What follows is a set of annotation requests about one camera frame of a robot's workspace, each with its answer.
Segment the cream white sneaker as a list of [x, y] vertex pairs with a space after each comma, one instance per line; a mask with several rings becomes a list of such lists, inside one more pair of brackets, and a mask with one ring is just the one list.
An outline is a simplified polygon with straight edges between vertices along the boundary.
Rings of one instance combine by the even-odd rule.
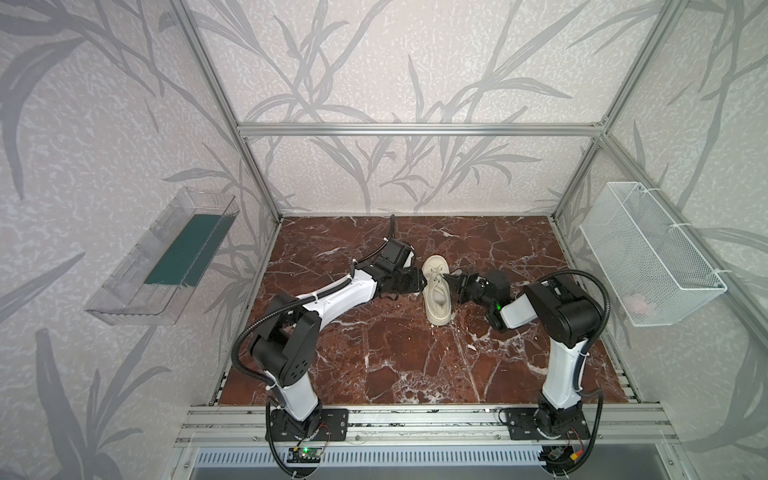
[[443, 256], [432, 255], [424, 261], [422, 273], [426, 280], [423, 298], [427, 319], [435, 326], [444, 326], [452, 315], [450, 287], [444, 278], [449, 274], [448, 263]]

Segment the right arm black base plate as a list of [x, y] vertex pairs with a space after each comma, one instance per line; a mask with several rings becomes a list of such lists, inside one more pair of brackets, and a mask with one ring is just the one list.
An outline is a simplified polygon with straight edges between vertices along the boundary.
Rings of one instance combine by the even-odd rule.
[[507, 408], [500, 413], [511, 440], [589, 440], [592, 436], [579, 405], [549, 411], [543, 408]]

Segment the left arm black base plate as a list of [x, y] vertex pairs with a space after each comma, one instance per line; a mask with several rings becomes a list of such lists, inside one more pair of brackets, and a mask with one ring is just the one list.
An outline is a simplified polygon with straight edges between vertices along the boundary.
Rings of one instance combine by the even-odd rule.
[[305, 420], [299, 421], [285, 409], [269, 414], [270, 437], [279, 442], [311, 440], [342, 442], [349, 427], [348, 409], [318, 407]]

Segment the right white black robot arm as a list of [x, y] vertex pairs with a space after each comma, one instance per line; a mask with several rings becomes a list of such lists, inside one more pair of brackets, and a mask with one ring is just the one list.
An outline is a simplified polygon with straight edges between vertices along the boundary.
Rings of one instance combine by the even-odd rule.
[[542, 436], [555, 439], [579, 424], [583, 400], [602, 394], [600, 389], [586, 392], [581, 385], [589, 350], [610, 317], [610, 296], [600, 280], [583, 270], [560, 270], [512, 297], [504, 279], [478, 274], [443, 278], [460, 304], [482, 306], [486, 320], [500, 333], [540, 322], [550, 339], [550, 353], [534, 425]]

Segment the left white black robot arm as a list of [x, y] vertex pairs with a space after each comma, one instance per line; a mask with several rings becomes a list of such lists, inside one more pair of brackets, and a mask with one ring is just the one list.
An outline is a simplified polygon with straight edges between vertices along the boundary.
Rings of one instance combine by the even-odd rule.
[[410, 245], [387, 238], [353, 261], [341, 279], [310, 293], [274, 297], [265, 314], [234, 341], [232, 367], [266, 386], [297, 435], [307, 438], [320, 428], [322, 407], [309, 376], [320, 333], [377, 297], [421, 292], [426, 279], [412, 264], [414, 256]]

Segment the white shoelace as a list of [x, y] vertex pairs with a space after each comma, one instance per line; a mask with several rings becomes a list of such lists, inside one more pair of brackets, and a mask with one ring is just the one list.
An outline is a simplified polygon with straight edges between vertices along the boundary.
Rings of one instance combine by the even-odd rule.
[[427, 280], [425, 298], [438, 304], [449, 303], [451, 292], [445, 282], [445, 275], [451, 273], [437, 268], [424, 270], [423, 273]]

